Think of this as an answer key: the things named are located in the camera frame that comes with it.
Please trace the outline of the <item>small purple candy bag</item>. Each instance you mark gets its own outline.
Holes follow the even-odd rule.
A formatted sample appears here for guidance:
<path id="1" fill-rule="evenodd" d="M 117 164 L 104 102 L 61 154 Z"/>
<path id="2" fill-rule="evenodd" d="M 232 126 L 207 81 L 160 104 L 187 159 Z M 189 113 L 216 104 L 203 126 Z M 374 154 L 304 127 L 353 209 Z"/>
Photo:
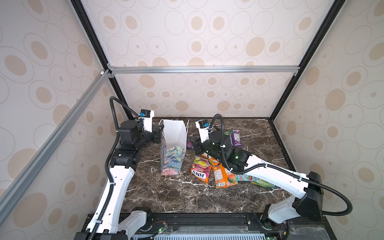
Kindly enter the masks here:
<path id="1" fill-rule="evenodd" d="M 195 142 L 194 136 L 188 136 L 187 137 L 187 148 L 194 150 L 194 142 Z"/>

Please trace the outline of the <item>white paper bag colourful print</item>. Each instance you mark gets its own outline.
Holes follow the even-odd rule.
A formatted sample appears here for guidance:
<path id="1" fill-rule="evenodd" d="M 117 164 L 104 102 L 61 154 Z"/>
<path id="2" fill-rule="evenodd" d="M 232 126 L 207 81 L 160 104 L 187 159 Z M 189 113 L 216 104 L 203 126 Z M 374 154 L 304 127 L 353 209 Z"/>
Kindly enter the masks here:
<path id="1" fill-rule="evenodd" d="M 176 176 L 181 172 L 187 150 L 188 127 L 183 120 L 161 120 L 161 175 Z"/>

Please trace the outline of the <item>red fruits candy bag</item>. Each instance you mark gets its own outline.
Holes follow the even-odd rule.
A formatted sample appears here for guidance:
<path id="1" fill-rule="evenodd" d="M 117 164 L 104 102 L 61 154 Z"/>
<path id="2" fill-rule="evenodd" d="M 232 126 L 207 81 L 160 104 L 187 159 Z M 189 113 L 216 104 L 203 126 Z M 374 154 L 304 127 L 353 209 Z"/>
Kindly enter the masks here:
<path id="1" fill-rule="evenodd" d="M 212 165 L 208 159 L 203 157 L 195 157 L 191 167 L 191 174 L 198 178 L 200 181 L 208 183 L 211 169 Z"/>

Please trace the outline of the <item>orange snack bag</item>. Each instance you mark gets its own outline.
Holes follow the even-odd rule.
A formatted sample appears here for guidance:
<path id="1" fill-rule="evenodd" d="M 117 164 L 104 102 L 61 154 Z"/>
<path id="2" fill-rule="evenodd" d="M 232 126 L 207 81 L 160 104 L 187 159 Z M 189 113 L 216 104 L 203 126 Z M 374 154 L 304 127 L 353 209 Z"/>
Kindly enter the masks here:
<path id="1" fill-rule="evenodd" d="M 239 183 L 237 180 L 237 176 L 231 173 L 222 165 L 213 167 L 213 174 L 215 177 L 216 189 L 229 188 Z"/>

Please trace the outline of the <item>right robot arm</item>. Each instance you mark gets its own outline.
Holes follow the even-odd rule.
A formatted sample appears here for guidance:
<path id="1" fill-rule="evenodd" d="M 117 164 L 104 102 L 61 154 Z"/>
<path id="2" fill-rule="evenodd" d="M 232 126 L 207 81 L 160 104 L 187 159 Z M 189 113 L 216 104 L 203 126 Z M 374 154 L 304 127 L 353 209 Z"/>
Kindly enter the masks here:
<path id="1" fill-rule="evenodd" d="M 192 144 L 196 155 L 213 158 L 226 173 L 255 177 L 291 194 L 286 200 L 266 206 L 263 213 L 266 221 L 281 224 L 297 217 L 311 221 L 322 218 L 324 193 L 319 174 L 301 174 L 270 164 L 248 151 L 233 147 L 230 137 L 219 131 L 193 136 Z"/>

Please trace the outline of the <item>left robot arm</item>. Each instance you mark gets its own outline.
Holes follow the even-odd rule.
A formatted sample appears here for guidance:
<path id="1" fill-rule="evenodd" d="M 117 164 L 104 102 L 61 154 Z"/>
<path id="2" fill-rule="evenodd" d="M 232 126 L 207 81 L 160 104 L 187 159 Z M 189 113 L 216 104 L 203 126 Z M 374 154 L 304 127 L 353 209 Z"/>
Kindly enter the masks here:
<path id="1" fill-rule="evenodd" d="M 139 229 L 152 227 L 149 208 L 135 208 L 124 220 L 120 217 L 142 150 L 148 143 L 161 143 L 164 125 L 143 118 L 115 122 L 115 127 L 116 140 L 105 164 L 106 187 L 93 218 L 83 232 L 76 233 L 77 240 L 129 240 Z"/>

